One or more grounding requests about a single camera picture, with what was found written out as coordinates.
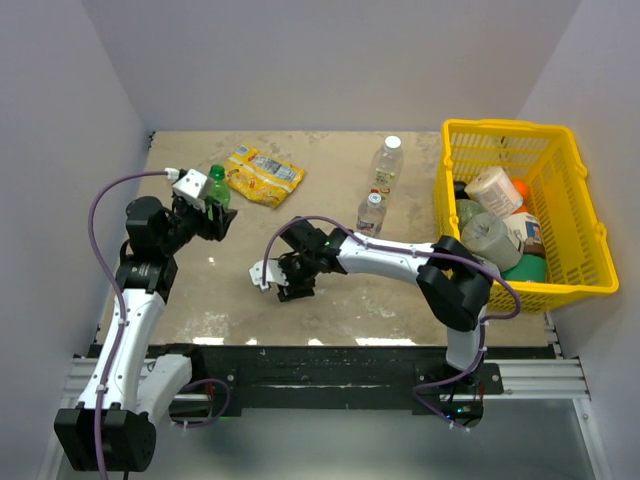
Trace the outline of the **green plastic bottle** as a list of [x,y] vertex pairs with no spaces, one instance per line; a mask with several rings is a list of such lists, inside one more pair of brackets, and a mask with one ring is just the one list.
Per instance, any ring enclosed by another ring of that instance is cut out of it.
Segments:
[[230,189],[226,182],[225,168],[222,165],[214,164],[209,169],[209,187],[205,198],[207,216],[210,220],[215,217],[214,204],[218,203],[222,208],[227,209],[231,200]]

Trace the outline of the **small labelled clear bottle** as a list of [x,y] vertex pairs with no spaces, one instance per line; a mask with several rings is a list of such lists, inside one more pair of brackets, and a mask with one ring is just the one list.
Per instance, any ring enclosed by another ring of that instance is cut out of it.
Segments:
[[359,205],[356,231],[368,237],[377,238],[386,216],[386,204],[382,198],[380,204],[372,205],[368,202],[368,196]]

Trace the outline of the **small white bottle cap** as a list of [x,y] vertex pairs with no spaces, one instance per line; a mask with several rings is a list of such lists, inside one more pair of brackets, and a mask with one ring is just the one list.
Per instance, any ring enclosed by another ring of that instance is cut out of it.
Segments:
[[372,205],[378,205],[382,201],[382,197],[378,193],[370,193],[368,196],[368,202]]

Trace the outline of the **large clear plastic bottle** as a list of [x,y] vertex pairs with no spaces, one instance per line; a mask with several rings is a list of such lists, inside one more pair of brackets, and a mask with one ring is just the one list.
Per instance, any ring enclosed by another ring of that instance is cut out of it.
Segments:
[[404,164],[403,148],[387,151],[384,141],[374,154],[367,180],[367,190],[379,193],[387,203],[396,191],[397,183]]

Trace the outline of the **large white bottle cap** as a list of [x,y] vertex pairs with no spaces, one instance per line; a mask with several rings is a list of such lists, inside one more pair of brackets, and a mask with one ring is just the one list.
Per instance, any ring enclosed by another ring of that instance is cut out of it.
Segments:
[[390,135],[384,139],[384,148],[387,151],[397,151],[401,148],[402,142],[398,136]]

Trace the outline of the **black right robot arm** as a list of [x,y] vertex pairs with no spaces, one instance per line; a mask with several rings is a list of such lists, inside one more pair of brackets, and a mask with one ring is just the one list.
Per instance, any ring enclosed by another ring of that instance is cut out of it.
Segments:
[[459,393],[476,386],[492,271],[450,236],[435,243],[383,241],[338,223],[327,234],[311,224],[314,219],[296,217],[278,230],[274,237],[291,251],[275,260],[264,255],[261,285],[277,285],[282,302],[312,296],[320,273],[370,274],[413,285],[447,328],[448,386]]

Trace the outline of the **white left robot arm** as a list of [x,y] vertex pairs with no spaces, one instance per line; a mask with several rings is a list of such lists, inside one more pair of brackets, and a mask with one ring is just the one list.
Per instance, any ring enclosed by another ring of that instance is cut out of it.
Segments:
[[76,405],[58,411],[54,431],[76,471],[143,472],[174,397],[200,390],[207,368],[184,354],[158,357],[144,372],[149,340],[165,310],[176,253],[194,237],[225,238],[237,215],[213,202],[204,209],[175,195],[166,208],[153,196],[126,208],[127,241],[115,273],[111,324],[93,374]]

